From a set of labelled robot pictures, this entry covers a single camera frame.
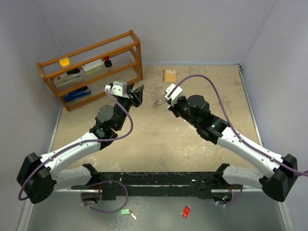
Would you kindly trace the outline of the large metal keyring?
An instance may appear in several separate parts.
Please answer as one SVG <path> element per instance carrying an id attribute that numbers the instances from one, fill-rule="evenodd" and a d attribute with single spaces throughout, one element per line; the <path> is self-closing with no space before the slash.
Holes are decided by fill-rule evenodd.
<path id="1" fill-rule="evenodd" d="M 166 100 L 159 100 L 159 101 L 154 102 L 154 105 L 158 106 L 158 105 L 162 105 L 162 104 L 164 104 L 166 102 L 167 102 Z"/>

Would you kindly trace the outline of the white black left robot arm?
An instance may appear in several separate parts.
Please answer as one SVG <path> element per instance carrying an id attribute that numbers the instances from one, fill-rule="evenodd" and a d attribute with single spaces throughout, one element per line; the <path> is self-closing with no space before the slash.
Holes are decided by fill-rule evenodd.
<path id="1" fill-rule="evenodd" d="M 132 130 L 122 136 L 118 136 L 117 131 L 122 129 L 126 119 L 131 127 L 134 126 L 129 110 L 141 106 L 143 90 L 144 85 L 135 89 L 133 84 L 122 81 L 106 85 L 105 92 L 115 105 L 102 106 L 95 117 L 95 125 L 88 132 L 56 151 L 41 156 L 30 153 L 25 157 L 16 178 L 21 186 L 18 200 L 29 199 L 33 204 L 42 202 L 60 185 L 59 173 L 65 168 L 130 135 Z"/>

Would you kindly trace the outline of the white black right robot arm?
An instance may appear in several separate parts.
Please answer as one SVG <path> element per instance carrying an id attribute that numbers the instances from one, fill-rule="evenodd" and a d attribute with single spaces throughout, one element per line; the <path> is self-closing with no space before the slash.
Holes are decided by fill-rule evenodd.
<path id="1" fill-rule="evenodd" d="M 226 148 L 254 166 L 254 169 L 222 164 L 216 171 L 214 183 L 219 188 L 240 184 L 261 189 L 271 199 L 283 202 L 298 176 L 297 159 L 291 154 L 282 156 L 232 130 L 228 122 L 210 112 L 209 103 L 201 95 L 186 98 L 182 94 L 164 95 L 175 117 L 191 124 L 206 141 Z"/>

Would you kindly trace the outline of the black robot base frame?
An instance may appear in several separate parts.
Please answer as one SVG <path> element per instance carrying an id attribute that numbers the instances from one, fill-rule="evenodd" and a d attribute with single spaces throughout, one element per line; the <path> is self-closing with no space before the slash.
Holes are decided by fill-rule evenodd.
<path id="1" fill-rule="evenodd" d="M 72 186 L 74 190 L 100 190 L 102 200 L 115 200 L 118 196 L 143 197 L 197 197 L 228 203 L 232 191 L 240 189 L 230 185 L 216 172 L 99 172 L 91 164 L 87 183 Z"/>

